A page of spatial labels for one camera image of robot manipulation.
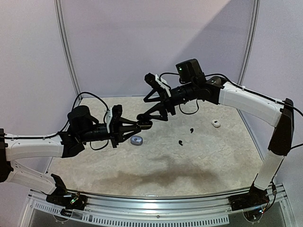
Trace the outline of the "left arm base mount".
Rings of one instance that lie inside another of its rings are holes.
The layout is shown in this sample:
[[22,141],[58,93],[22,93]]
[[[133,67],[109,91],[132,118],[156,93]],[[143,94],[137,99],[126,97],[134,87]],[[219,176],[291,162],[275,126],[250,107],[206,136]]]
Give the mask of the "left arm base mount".
[[55,190],[48,194],[46,201],[48,203],[65,207],[65,210],[84,210],[88,197],[80,192],[69,193],[63,180],[55,174],[51,174],[55,182]]

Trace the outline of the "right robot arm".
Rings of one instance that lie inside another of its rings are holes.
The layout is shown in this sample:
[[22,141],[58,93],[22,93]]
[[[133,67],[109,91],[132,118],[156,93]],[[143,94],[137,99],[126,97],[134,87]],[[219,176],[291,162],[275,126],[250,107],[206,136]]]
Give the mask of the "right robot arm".
[[206,79],[197,61],[190,59],[176,65],[181,86],[171,88],[161,76],[145,75],[152,91],[144,102],[156,102],[151,109],[137,116],[139,121],[152,119],[167,121],[168,114],[175,115],[175,107],[191,100],[203,100],[215,105],[239,109],[274,127],[268,153],[256,176],[252,190],[245,195],[248,206],[263,199],[263,192],[277,173],[284,157],[290,152],[294,133],[294,107],[290,99],[276,100],[241,87],[221,74]]

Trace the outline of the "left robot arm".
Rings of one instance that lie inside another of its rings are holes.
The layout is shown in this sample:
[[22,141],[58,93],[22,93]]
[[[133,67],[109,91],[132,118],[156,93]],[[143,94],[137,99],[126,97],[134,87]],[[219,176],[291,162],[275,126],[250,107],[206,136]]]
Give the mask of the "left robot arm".
[[115,105],[107,110],[106,123],[100,123],[93,117],[89,107],[80,105],[68,113],[69,127],[66,131],[50,136],[31,139],[17,135],[7,135],[0,130],[0,181],[24,185],[41,191],[60,205],[70,202],[70,194],[62,179],[55,174],[43,174],[21,165],[18,159],[30,157],[77,156],[88,142],[110,141],[116,148],[119,143],[139,133],[144,125],[123,118],[122,106]]

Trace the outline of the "black charging case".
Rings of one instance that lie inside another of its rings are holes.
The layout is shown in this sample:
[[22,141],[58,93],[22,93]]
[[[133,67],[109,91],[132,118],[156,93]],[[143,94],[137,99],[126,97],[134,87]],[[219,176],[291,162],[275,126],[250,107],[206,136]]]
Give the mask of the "black charging case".
[[139,114],[137,115],[137,125],[142,130],[148,130],[152,127],[153,123],[148,115]]

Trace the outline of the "white earbud charging case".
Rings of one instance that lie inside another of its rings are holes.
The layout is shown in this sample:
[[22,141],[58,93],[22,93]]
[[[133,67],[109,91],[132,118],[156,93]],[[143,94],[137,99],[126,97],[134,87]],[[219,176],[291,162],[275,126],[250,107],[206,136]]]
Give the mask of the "white earbud charging case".
[[215,127],[215,128],[219,128],[221,126],[221,123],[218,120],[212,120],[211,124]]

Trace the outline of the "purple round charging case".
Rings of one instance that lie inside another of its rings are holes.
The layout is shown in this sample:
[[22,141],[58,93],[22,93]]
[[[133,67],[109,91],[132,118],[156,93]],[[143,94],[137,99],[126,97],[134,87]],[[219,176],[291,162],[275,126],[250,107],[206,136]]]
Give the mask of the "purple round charging case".
[[135,146],[140,146],[143,144],[143,138],[141,136],[132,136],[130,138],[130,142],[132,145],[135,145]]

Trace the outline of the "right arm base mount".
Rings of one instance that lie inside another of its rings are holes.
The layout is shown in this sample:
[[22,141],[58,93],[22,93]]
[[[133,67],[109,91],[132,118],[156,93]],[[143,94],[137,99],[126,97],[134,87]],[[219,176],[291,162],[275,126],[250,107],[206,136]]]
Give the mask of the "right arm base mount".
[[253,182],[248,192],[228,197],[229,205],[231,206],[232,211],[261,206],[262,204],[265,204],[266,206],[261,210],[261,213],[267,211],[274,204],[277,193],[276,185],[273,182],[271,183],[272,192],[274,195],[274,200],[271,204],[267,189],[259,189]]

